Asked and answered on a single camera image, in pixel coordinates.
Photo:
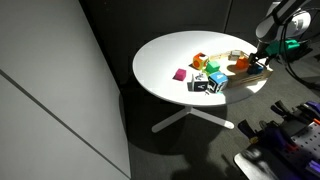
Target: red block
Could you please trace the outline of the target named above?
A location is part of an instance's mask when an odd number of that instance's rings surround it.
[[[187,71],[184,70],[184,69],[178,69],[175,76],[174,76],[174,79],[176,80],[179,80],[179,81],[183,81],[184,78],[186,78],[186,75],[187,75]]]

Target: table base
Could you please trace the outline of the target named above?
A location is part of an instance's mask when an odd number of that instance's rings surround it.
[[[191,106],[186,106],[184,109],[180,110],[179,112],[173,114],[172,116],[168,117],[167,119],[159,122],[158,124],[154,125],[152,127],[152,132],[157,133],[160,130],[164,129],[165,127],[169,126],[170,124],[176,122],[177,120],[181,119],[182,117],[193,114],[195,116],[198,116],[200,118],[206,119],[210,122],[216,123],[220,126],[226,127],[228,129],[233,129],[234,124],[230,121],[226,121],[224,119],[218,118],[216,116],[213,116],[211,114],[199,111],[197,109],[194,109]]]

